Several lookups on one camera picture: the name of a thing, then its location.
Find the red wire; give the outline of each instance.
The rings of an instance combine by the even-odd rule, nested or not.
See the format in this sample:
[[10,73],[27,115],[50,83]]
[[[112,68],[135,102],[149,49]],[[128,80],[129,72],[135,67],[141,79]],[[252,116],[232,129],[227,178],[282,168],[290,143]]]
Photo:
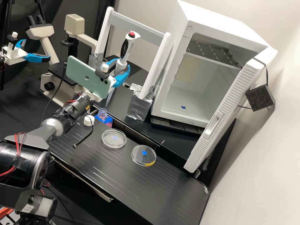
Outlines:
[[19,142],[17,139],[17,134],[15,134],[15,143],[16,143],[16,147],[17,147],[17,155],[19,155]]
[[14,171],[15,169],[16,169],[16,168],[15,168],[14,166],[12,166],[8,171],[6,171],[6,172],[0,174],[0,177],[4,176],[4,175],[6,175],[6,174],[9,174],[10,172]]
[[[74,94],[73,97],[75,97],[76,95],[79,95],[79,98],[81,97],[81,94],[80,94],[80,93]],[[77,102],[77,101],[79,100],[79,98],[77,98],[77,99],[75,99],[75,100],[69,100],[69,101],[65,102],[63,106],[65,106],[66,104],[71,103],[71,102]]]
[[[23,136],[23,139],[22,139],[22,142],[21,142],[21,146],[20,146],[20,148],[19,148],[19,135],[20,135],[20,134],[24,134],[24,136]],[[18,135],[15,134],[15,142],[16,142],[16,148],[17,148],[17,156],[20,156],[20,154],[21,154],[21,149],[22,149],[22,145],[23,145],[23,142],[24,142],[25,135],[26,135],[26,133],[22,133],[22,132],[18,133]],[[4,176],[4,175],[7,175],[7,174],[9,174],[9,173],[11,173],[11,172],[13,172],[13,171],[15,171],[15,169],[16,169],[15,166],[12,166],[12,168],[10,168],[8,171],[6,171],[6,172],[0,174],[0,177],[2,177],[2,176]]]

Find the power cord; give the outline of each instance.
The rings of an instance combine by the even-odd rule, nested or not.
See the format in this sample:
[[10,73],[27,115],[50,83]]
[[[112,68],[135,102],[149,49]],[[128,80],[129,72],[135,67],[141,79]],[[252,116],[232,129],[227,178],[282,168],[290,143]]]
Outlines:
[[87,136],[85,136],[81,141],[79,141],[77,144],[74,144],[74,145],[73,145],[73,148],[77,148],[78,145],[80,145],[82,142],[84,142],[85,139],[87,139],[87,138],[93,133],[93,131],[94,131],[94,125],[93,125],[93,123],[92,123],[92,119],[91,119],[90,117],[88,117],[88,118],[89,118],[90,121],[91,121],[92,130],[91,130],[91,132],[90,132]]
[[267,84],[267,86],[268,86],[268,83],[269,83],[269,72],[268,72],[267,65],[266,65],[264,62],[258,60],[258,59],[255,58],[255,57],[253,57],[253,59],[256,60],[256,61],[258,61],[259,63],[261,63],[261,64],[263,64],[263,65],[265,66],[265,68],[266,68],[266,84]]
[[61,81],[60,81],[60,83],[59,83],[59,86],[58,86],[58,88],[57,88],[56,92],[55,92],[55,93],[54,93],[54,95],[51,97],[51,99],[49,100],[48,104],[46,105],[46,107],[45,107],[45,109],[44,109],[44,112],[43,112],[43,115],[42,115],[42,118],[41,118],[41,123],[40,123],[40,126],[42,125],[42,122],[43,122],[43,120],[44,120],[44,116],[45,116],[45,112],[46,112],[46,110],[47,110],[47,108],[48,108],[48,106],[49,106],[50,102],[51,102],[51,101],[52,101],[52,99],[55,97],[55,95],[57,94],[57,92],[58,92],[58,90],[59,90],[60,86],[61,86],[61,85],[62,85],[62,83],[63,83],[63,78],[65,77],[65,72],[66,72],[66,69],[65,69],[65,68],[63,68],[62,79],[61,79]]

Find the black work surface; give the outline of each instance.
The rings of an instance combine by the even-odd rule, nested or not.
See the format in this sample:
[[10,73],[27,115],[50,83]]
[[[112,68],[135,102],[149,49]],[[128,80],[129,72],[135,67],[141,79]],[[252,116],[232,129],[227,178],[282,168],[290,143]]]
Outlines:
[[131,158],[138,144],[130,139],[120,149],[106,147],[101,134],[108,127],[98,120],[92,135],[74,149],[72,145],[91,129],[82,121],[79,124],[50,142],[52,155],[152,224],[199,223],[208,199],[208,191],[199,181],[160,157],[150,167],[139,166]]

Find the black cable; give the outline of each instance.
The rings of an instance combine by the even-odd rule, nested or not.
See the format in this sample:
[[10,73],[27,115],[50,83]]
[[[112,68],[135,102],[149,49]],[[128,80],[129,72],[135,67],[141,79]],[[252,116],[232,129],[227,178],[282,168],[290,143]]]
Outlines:
[[267,65],[265,63],[263,63],[262,61],[258,60],[257,58],[253,57],[253,59],[255,59],[256,61],[258,61],[259,63],[263,64],[266,68],[266,82],[267,82],[267,86],[269,83],[269,72],[268,72],[268,68]]
[[92,130],[91,130],[91,132],[90,132],[87,136],[85,136],[81,141],[79,141],[77,144],[74,144],[74,145],[73,145],[73,148],[77,148],[78,145],[80,145],[82,142],[84,142],[85,139],[87,139],[87,138],[93,133],[94,126],[93,126],[93,123],[92,123],[92,119],[91,119],[90,117],[88,117],[88,118],[89,118],[90,121],[91,121]]
[[247,109],[252,109],[252,108],[245,107],[245,106],[238,106],[238,107],[241,107],[241,108],[247,108]]
[[45,110],[44,110],[44,112],[43,112],[43,115],[42,115],[42,119],[41,119],[40,125],[42,125],[42,122],[43,122],[43,119],[44,119],[44,116],[45,116],[45,112],[46,112],[46,110],[47,110],[47,108],[48,108],[50,102],[52,101],[52,99],[54,98],[54,96],[57,94],[57,92],[58,92],[60,86],[62,85],[62,83],[63,83],[63,78],[64,78],[64,77],[65,77],[65,68],[63,69],[62,79],[61,79],[61,81],[60,81],[60,83],[59,83],[59,86],[58,86],[56,92],[55,92],[54,95],[51,97],[51,99],[49,100],[48,104],[47,104],[46,107],[45,107]]

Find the robotic arm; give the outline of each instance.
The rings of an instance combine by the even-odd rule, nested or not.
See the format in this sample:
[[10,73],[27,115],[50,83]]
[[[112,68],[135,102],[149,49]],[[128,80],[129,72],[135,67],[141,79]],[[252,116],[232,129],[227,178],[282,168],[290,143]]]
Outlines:
[[17,135],[0,142],[0,205],[17,211],[19,224],[30,220],[49,224],[57,200],[40,194],[50,161],[48,142],[68,132],[92,104],[86,93],[75,94],[40,128],[20,134],[18,139],[24,139],[21,146]]

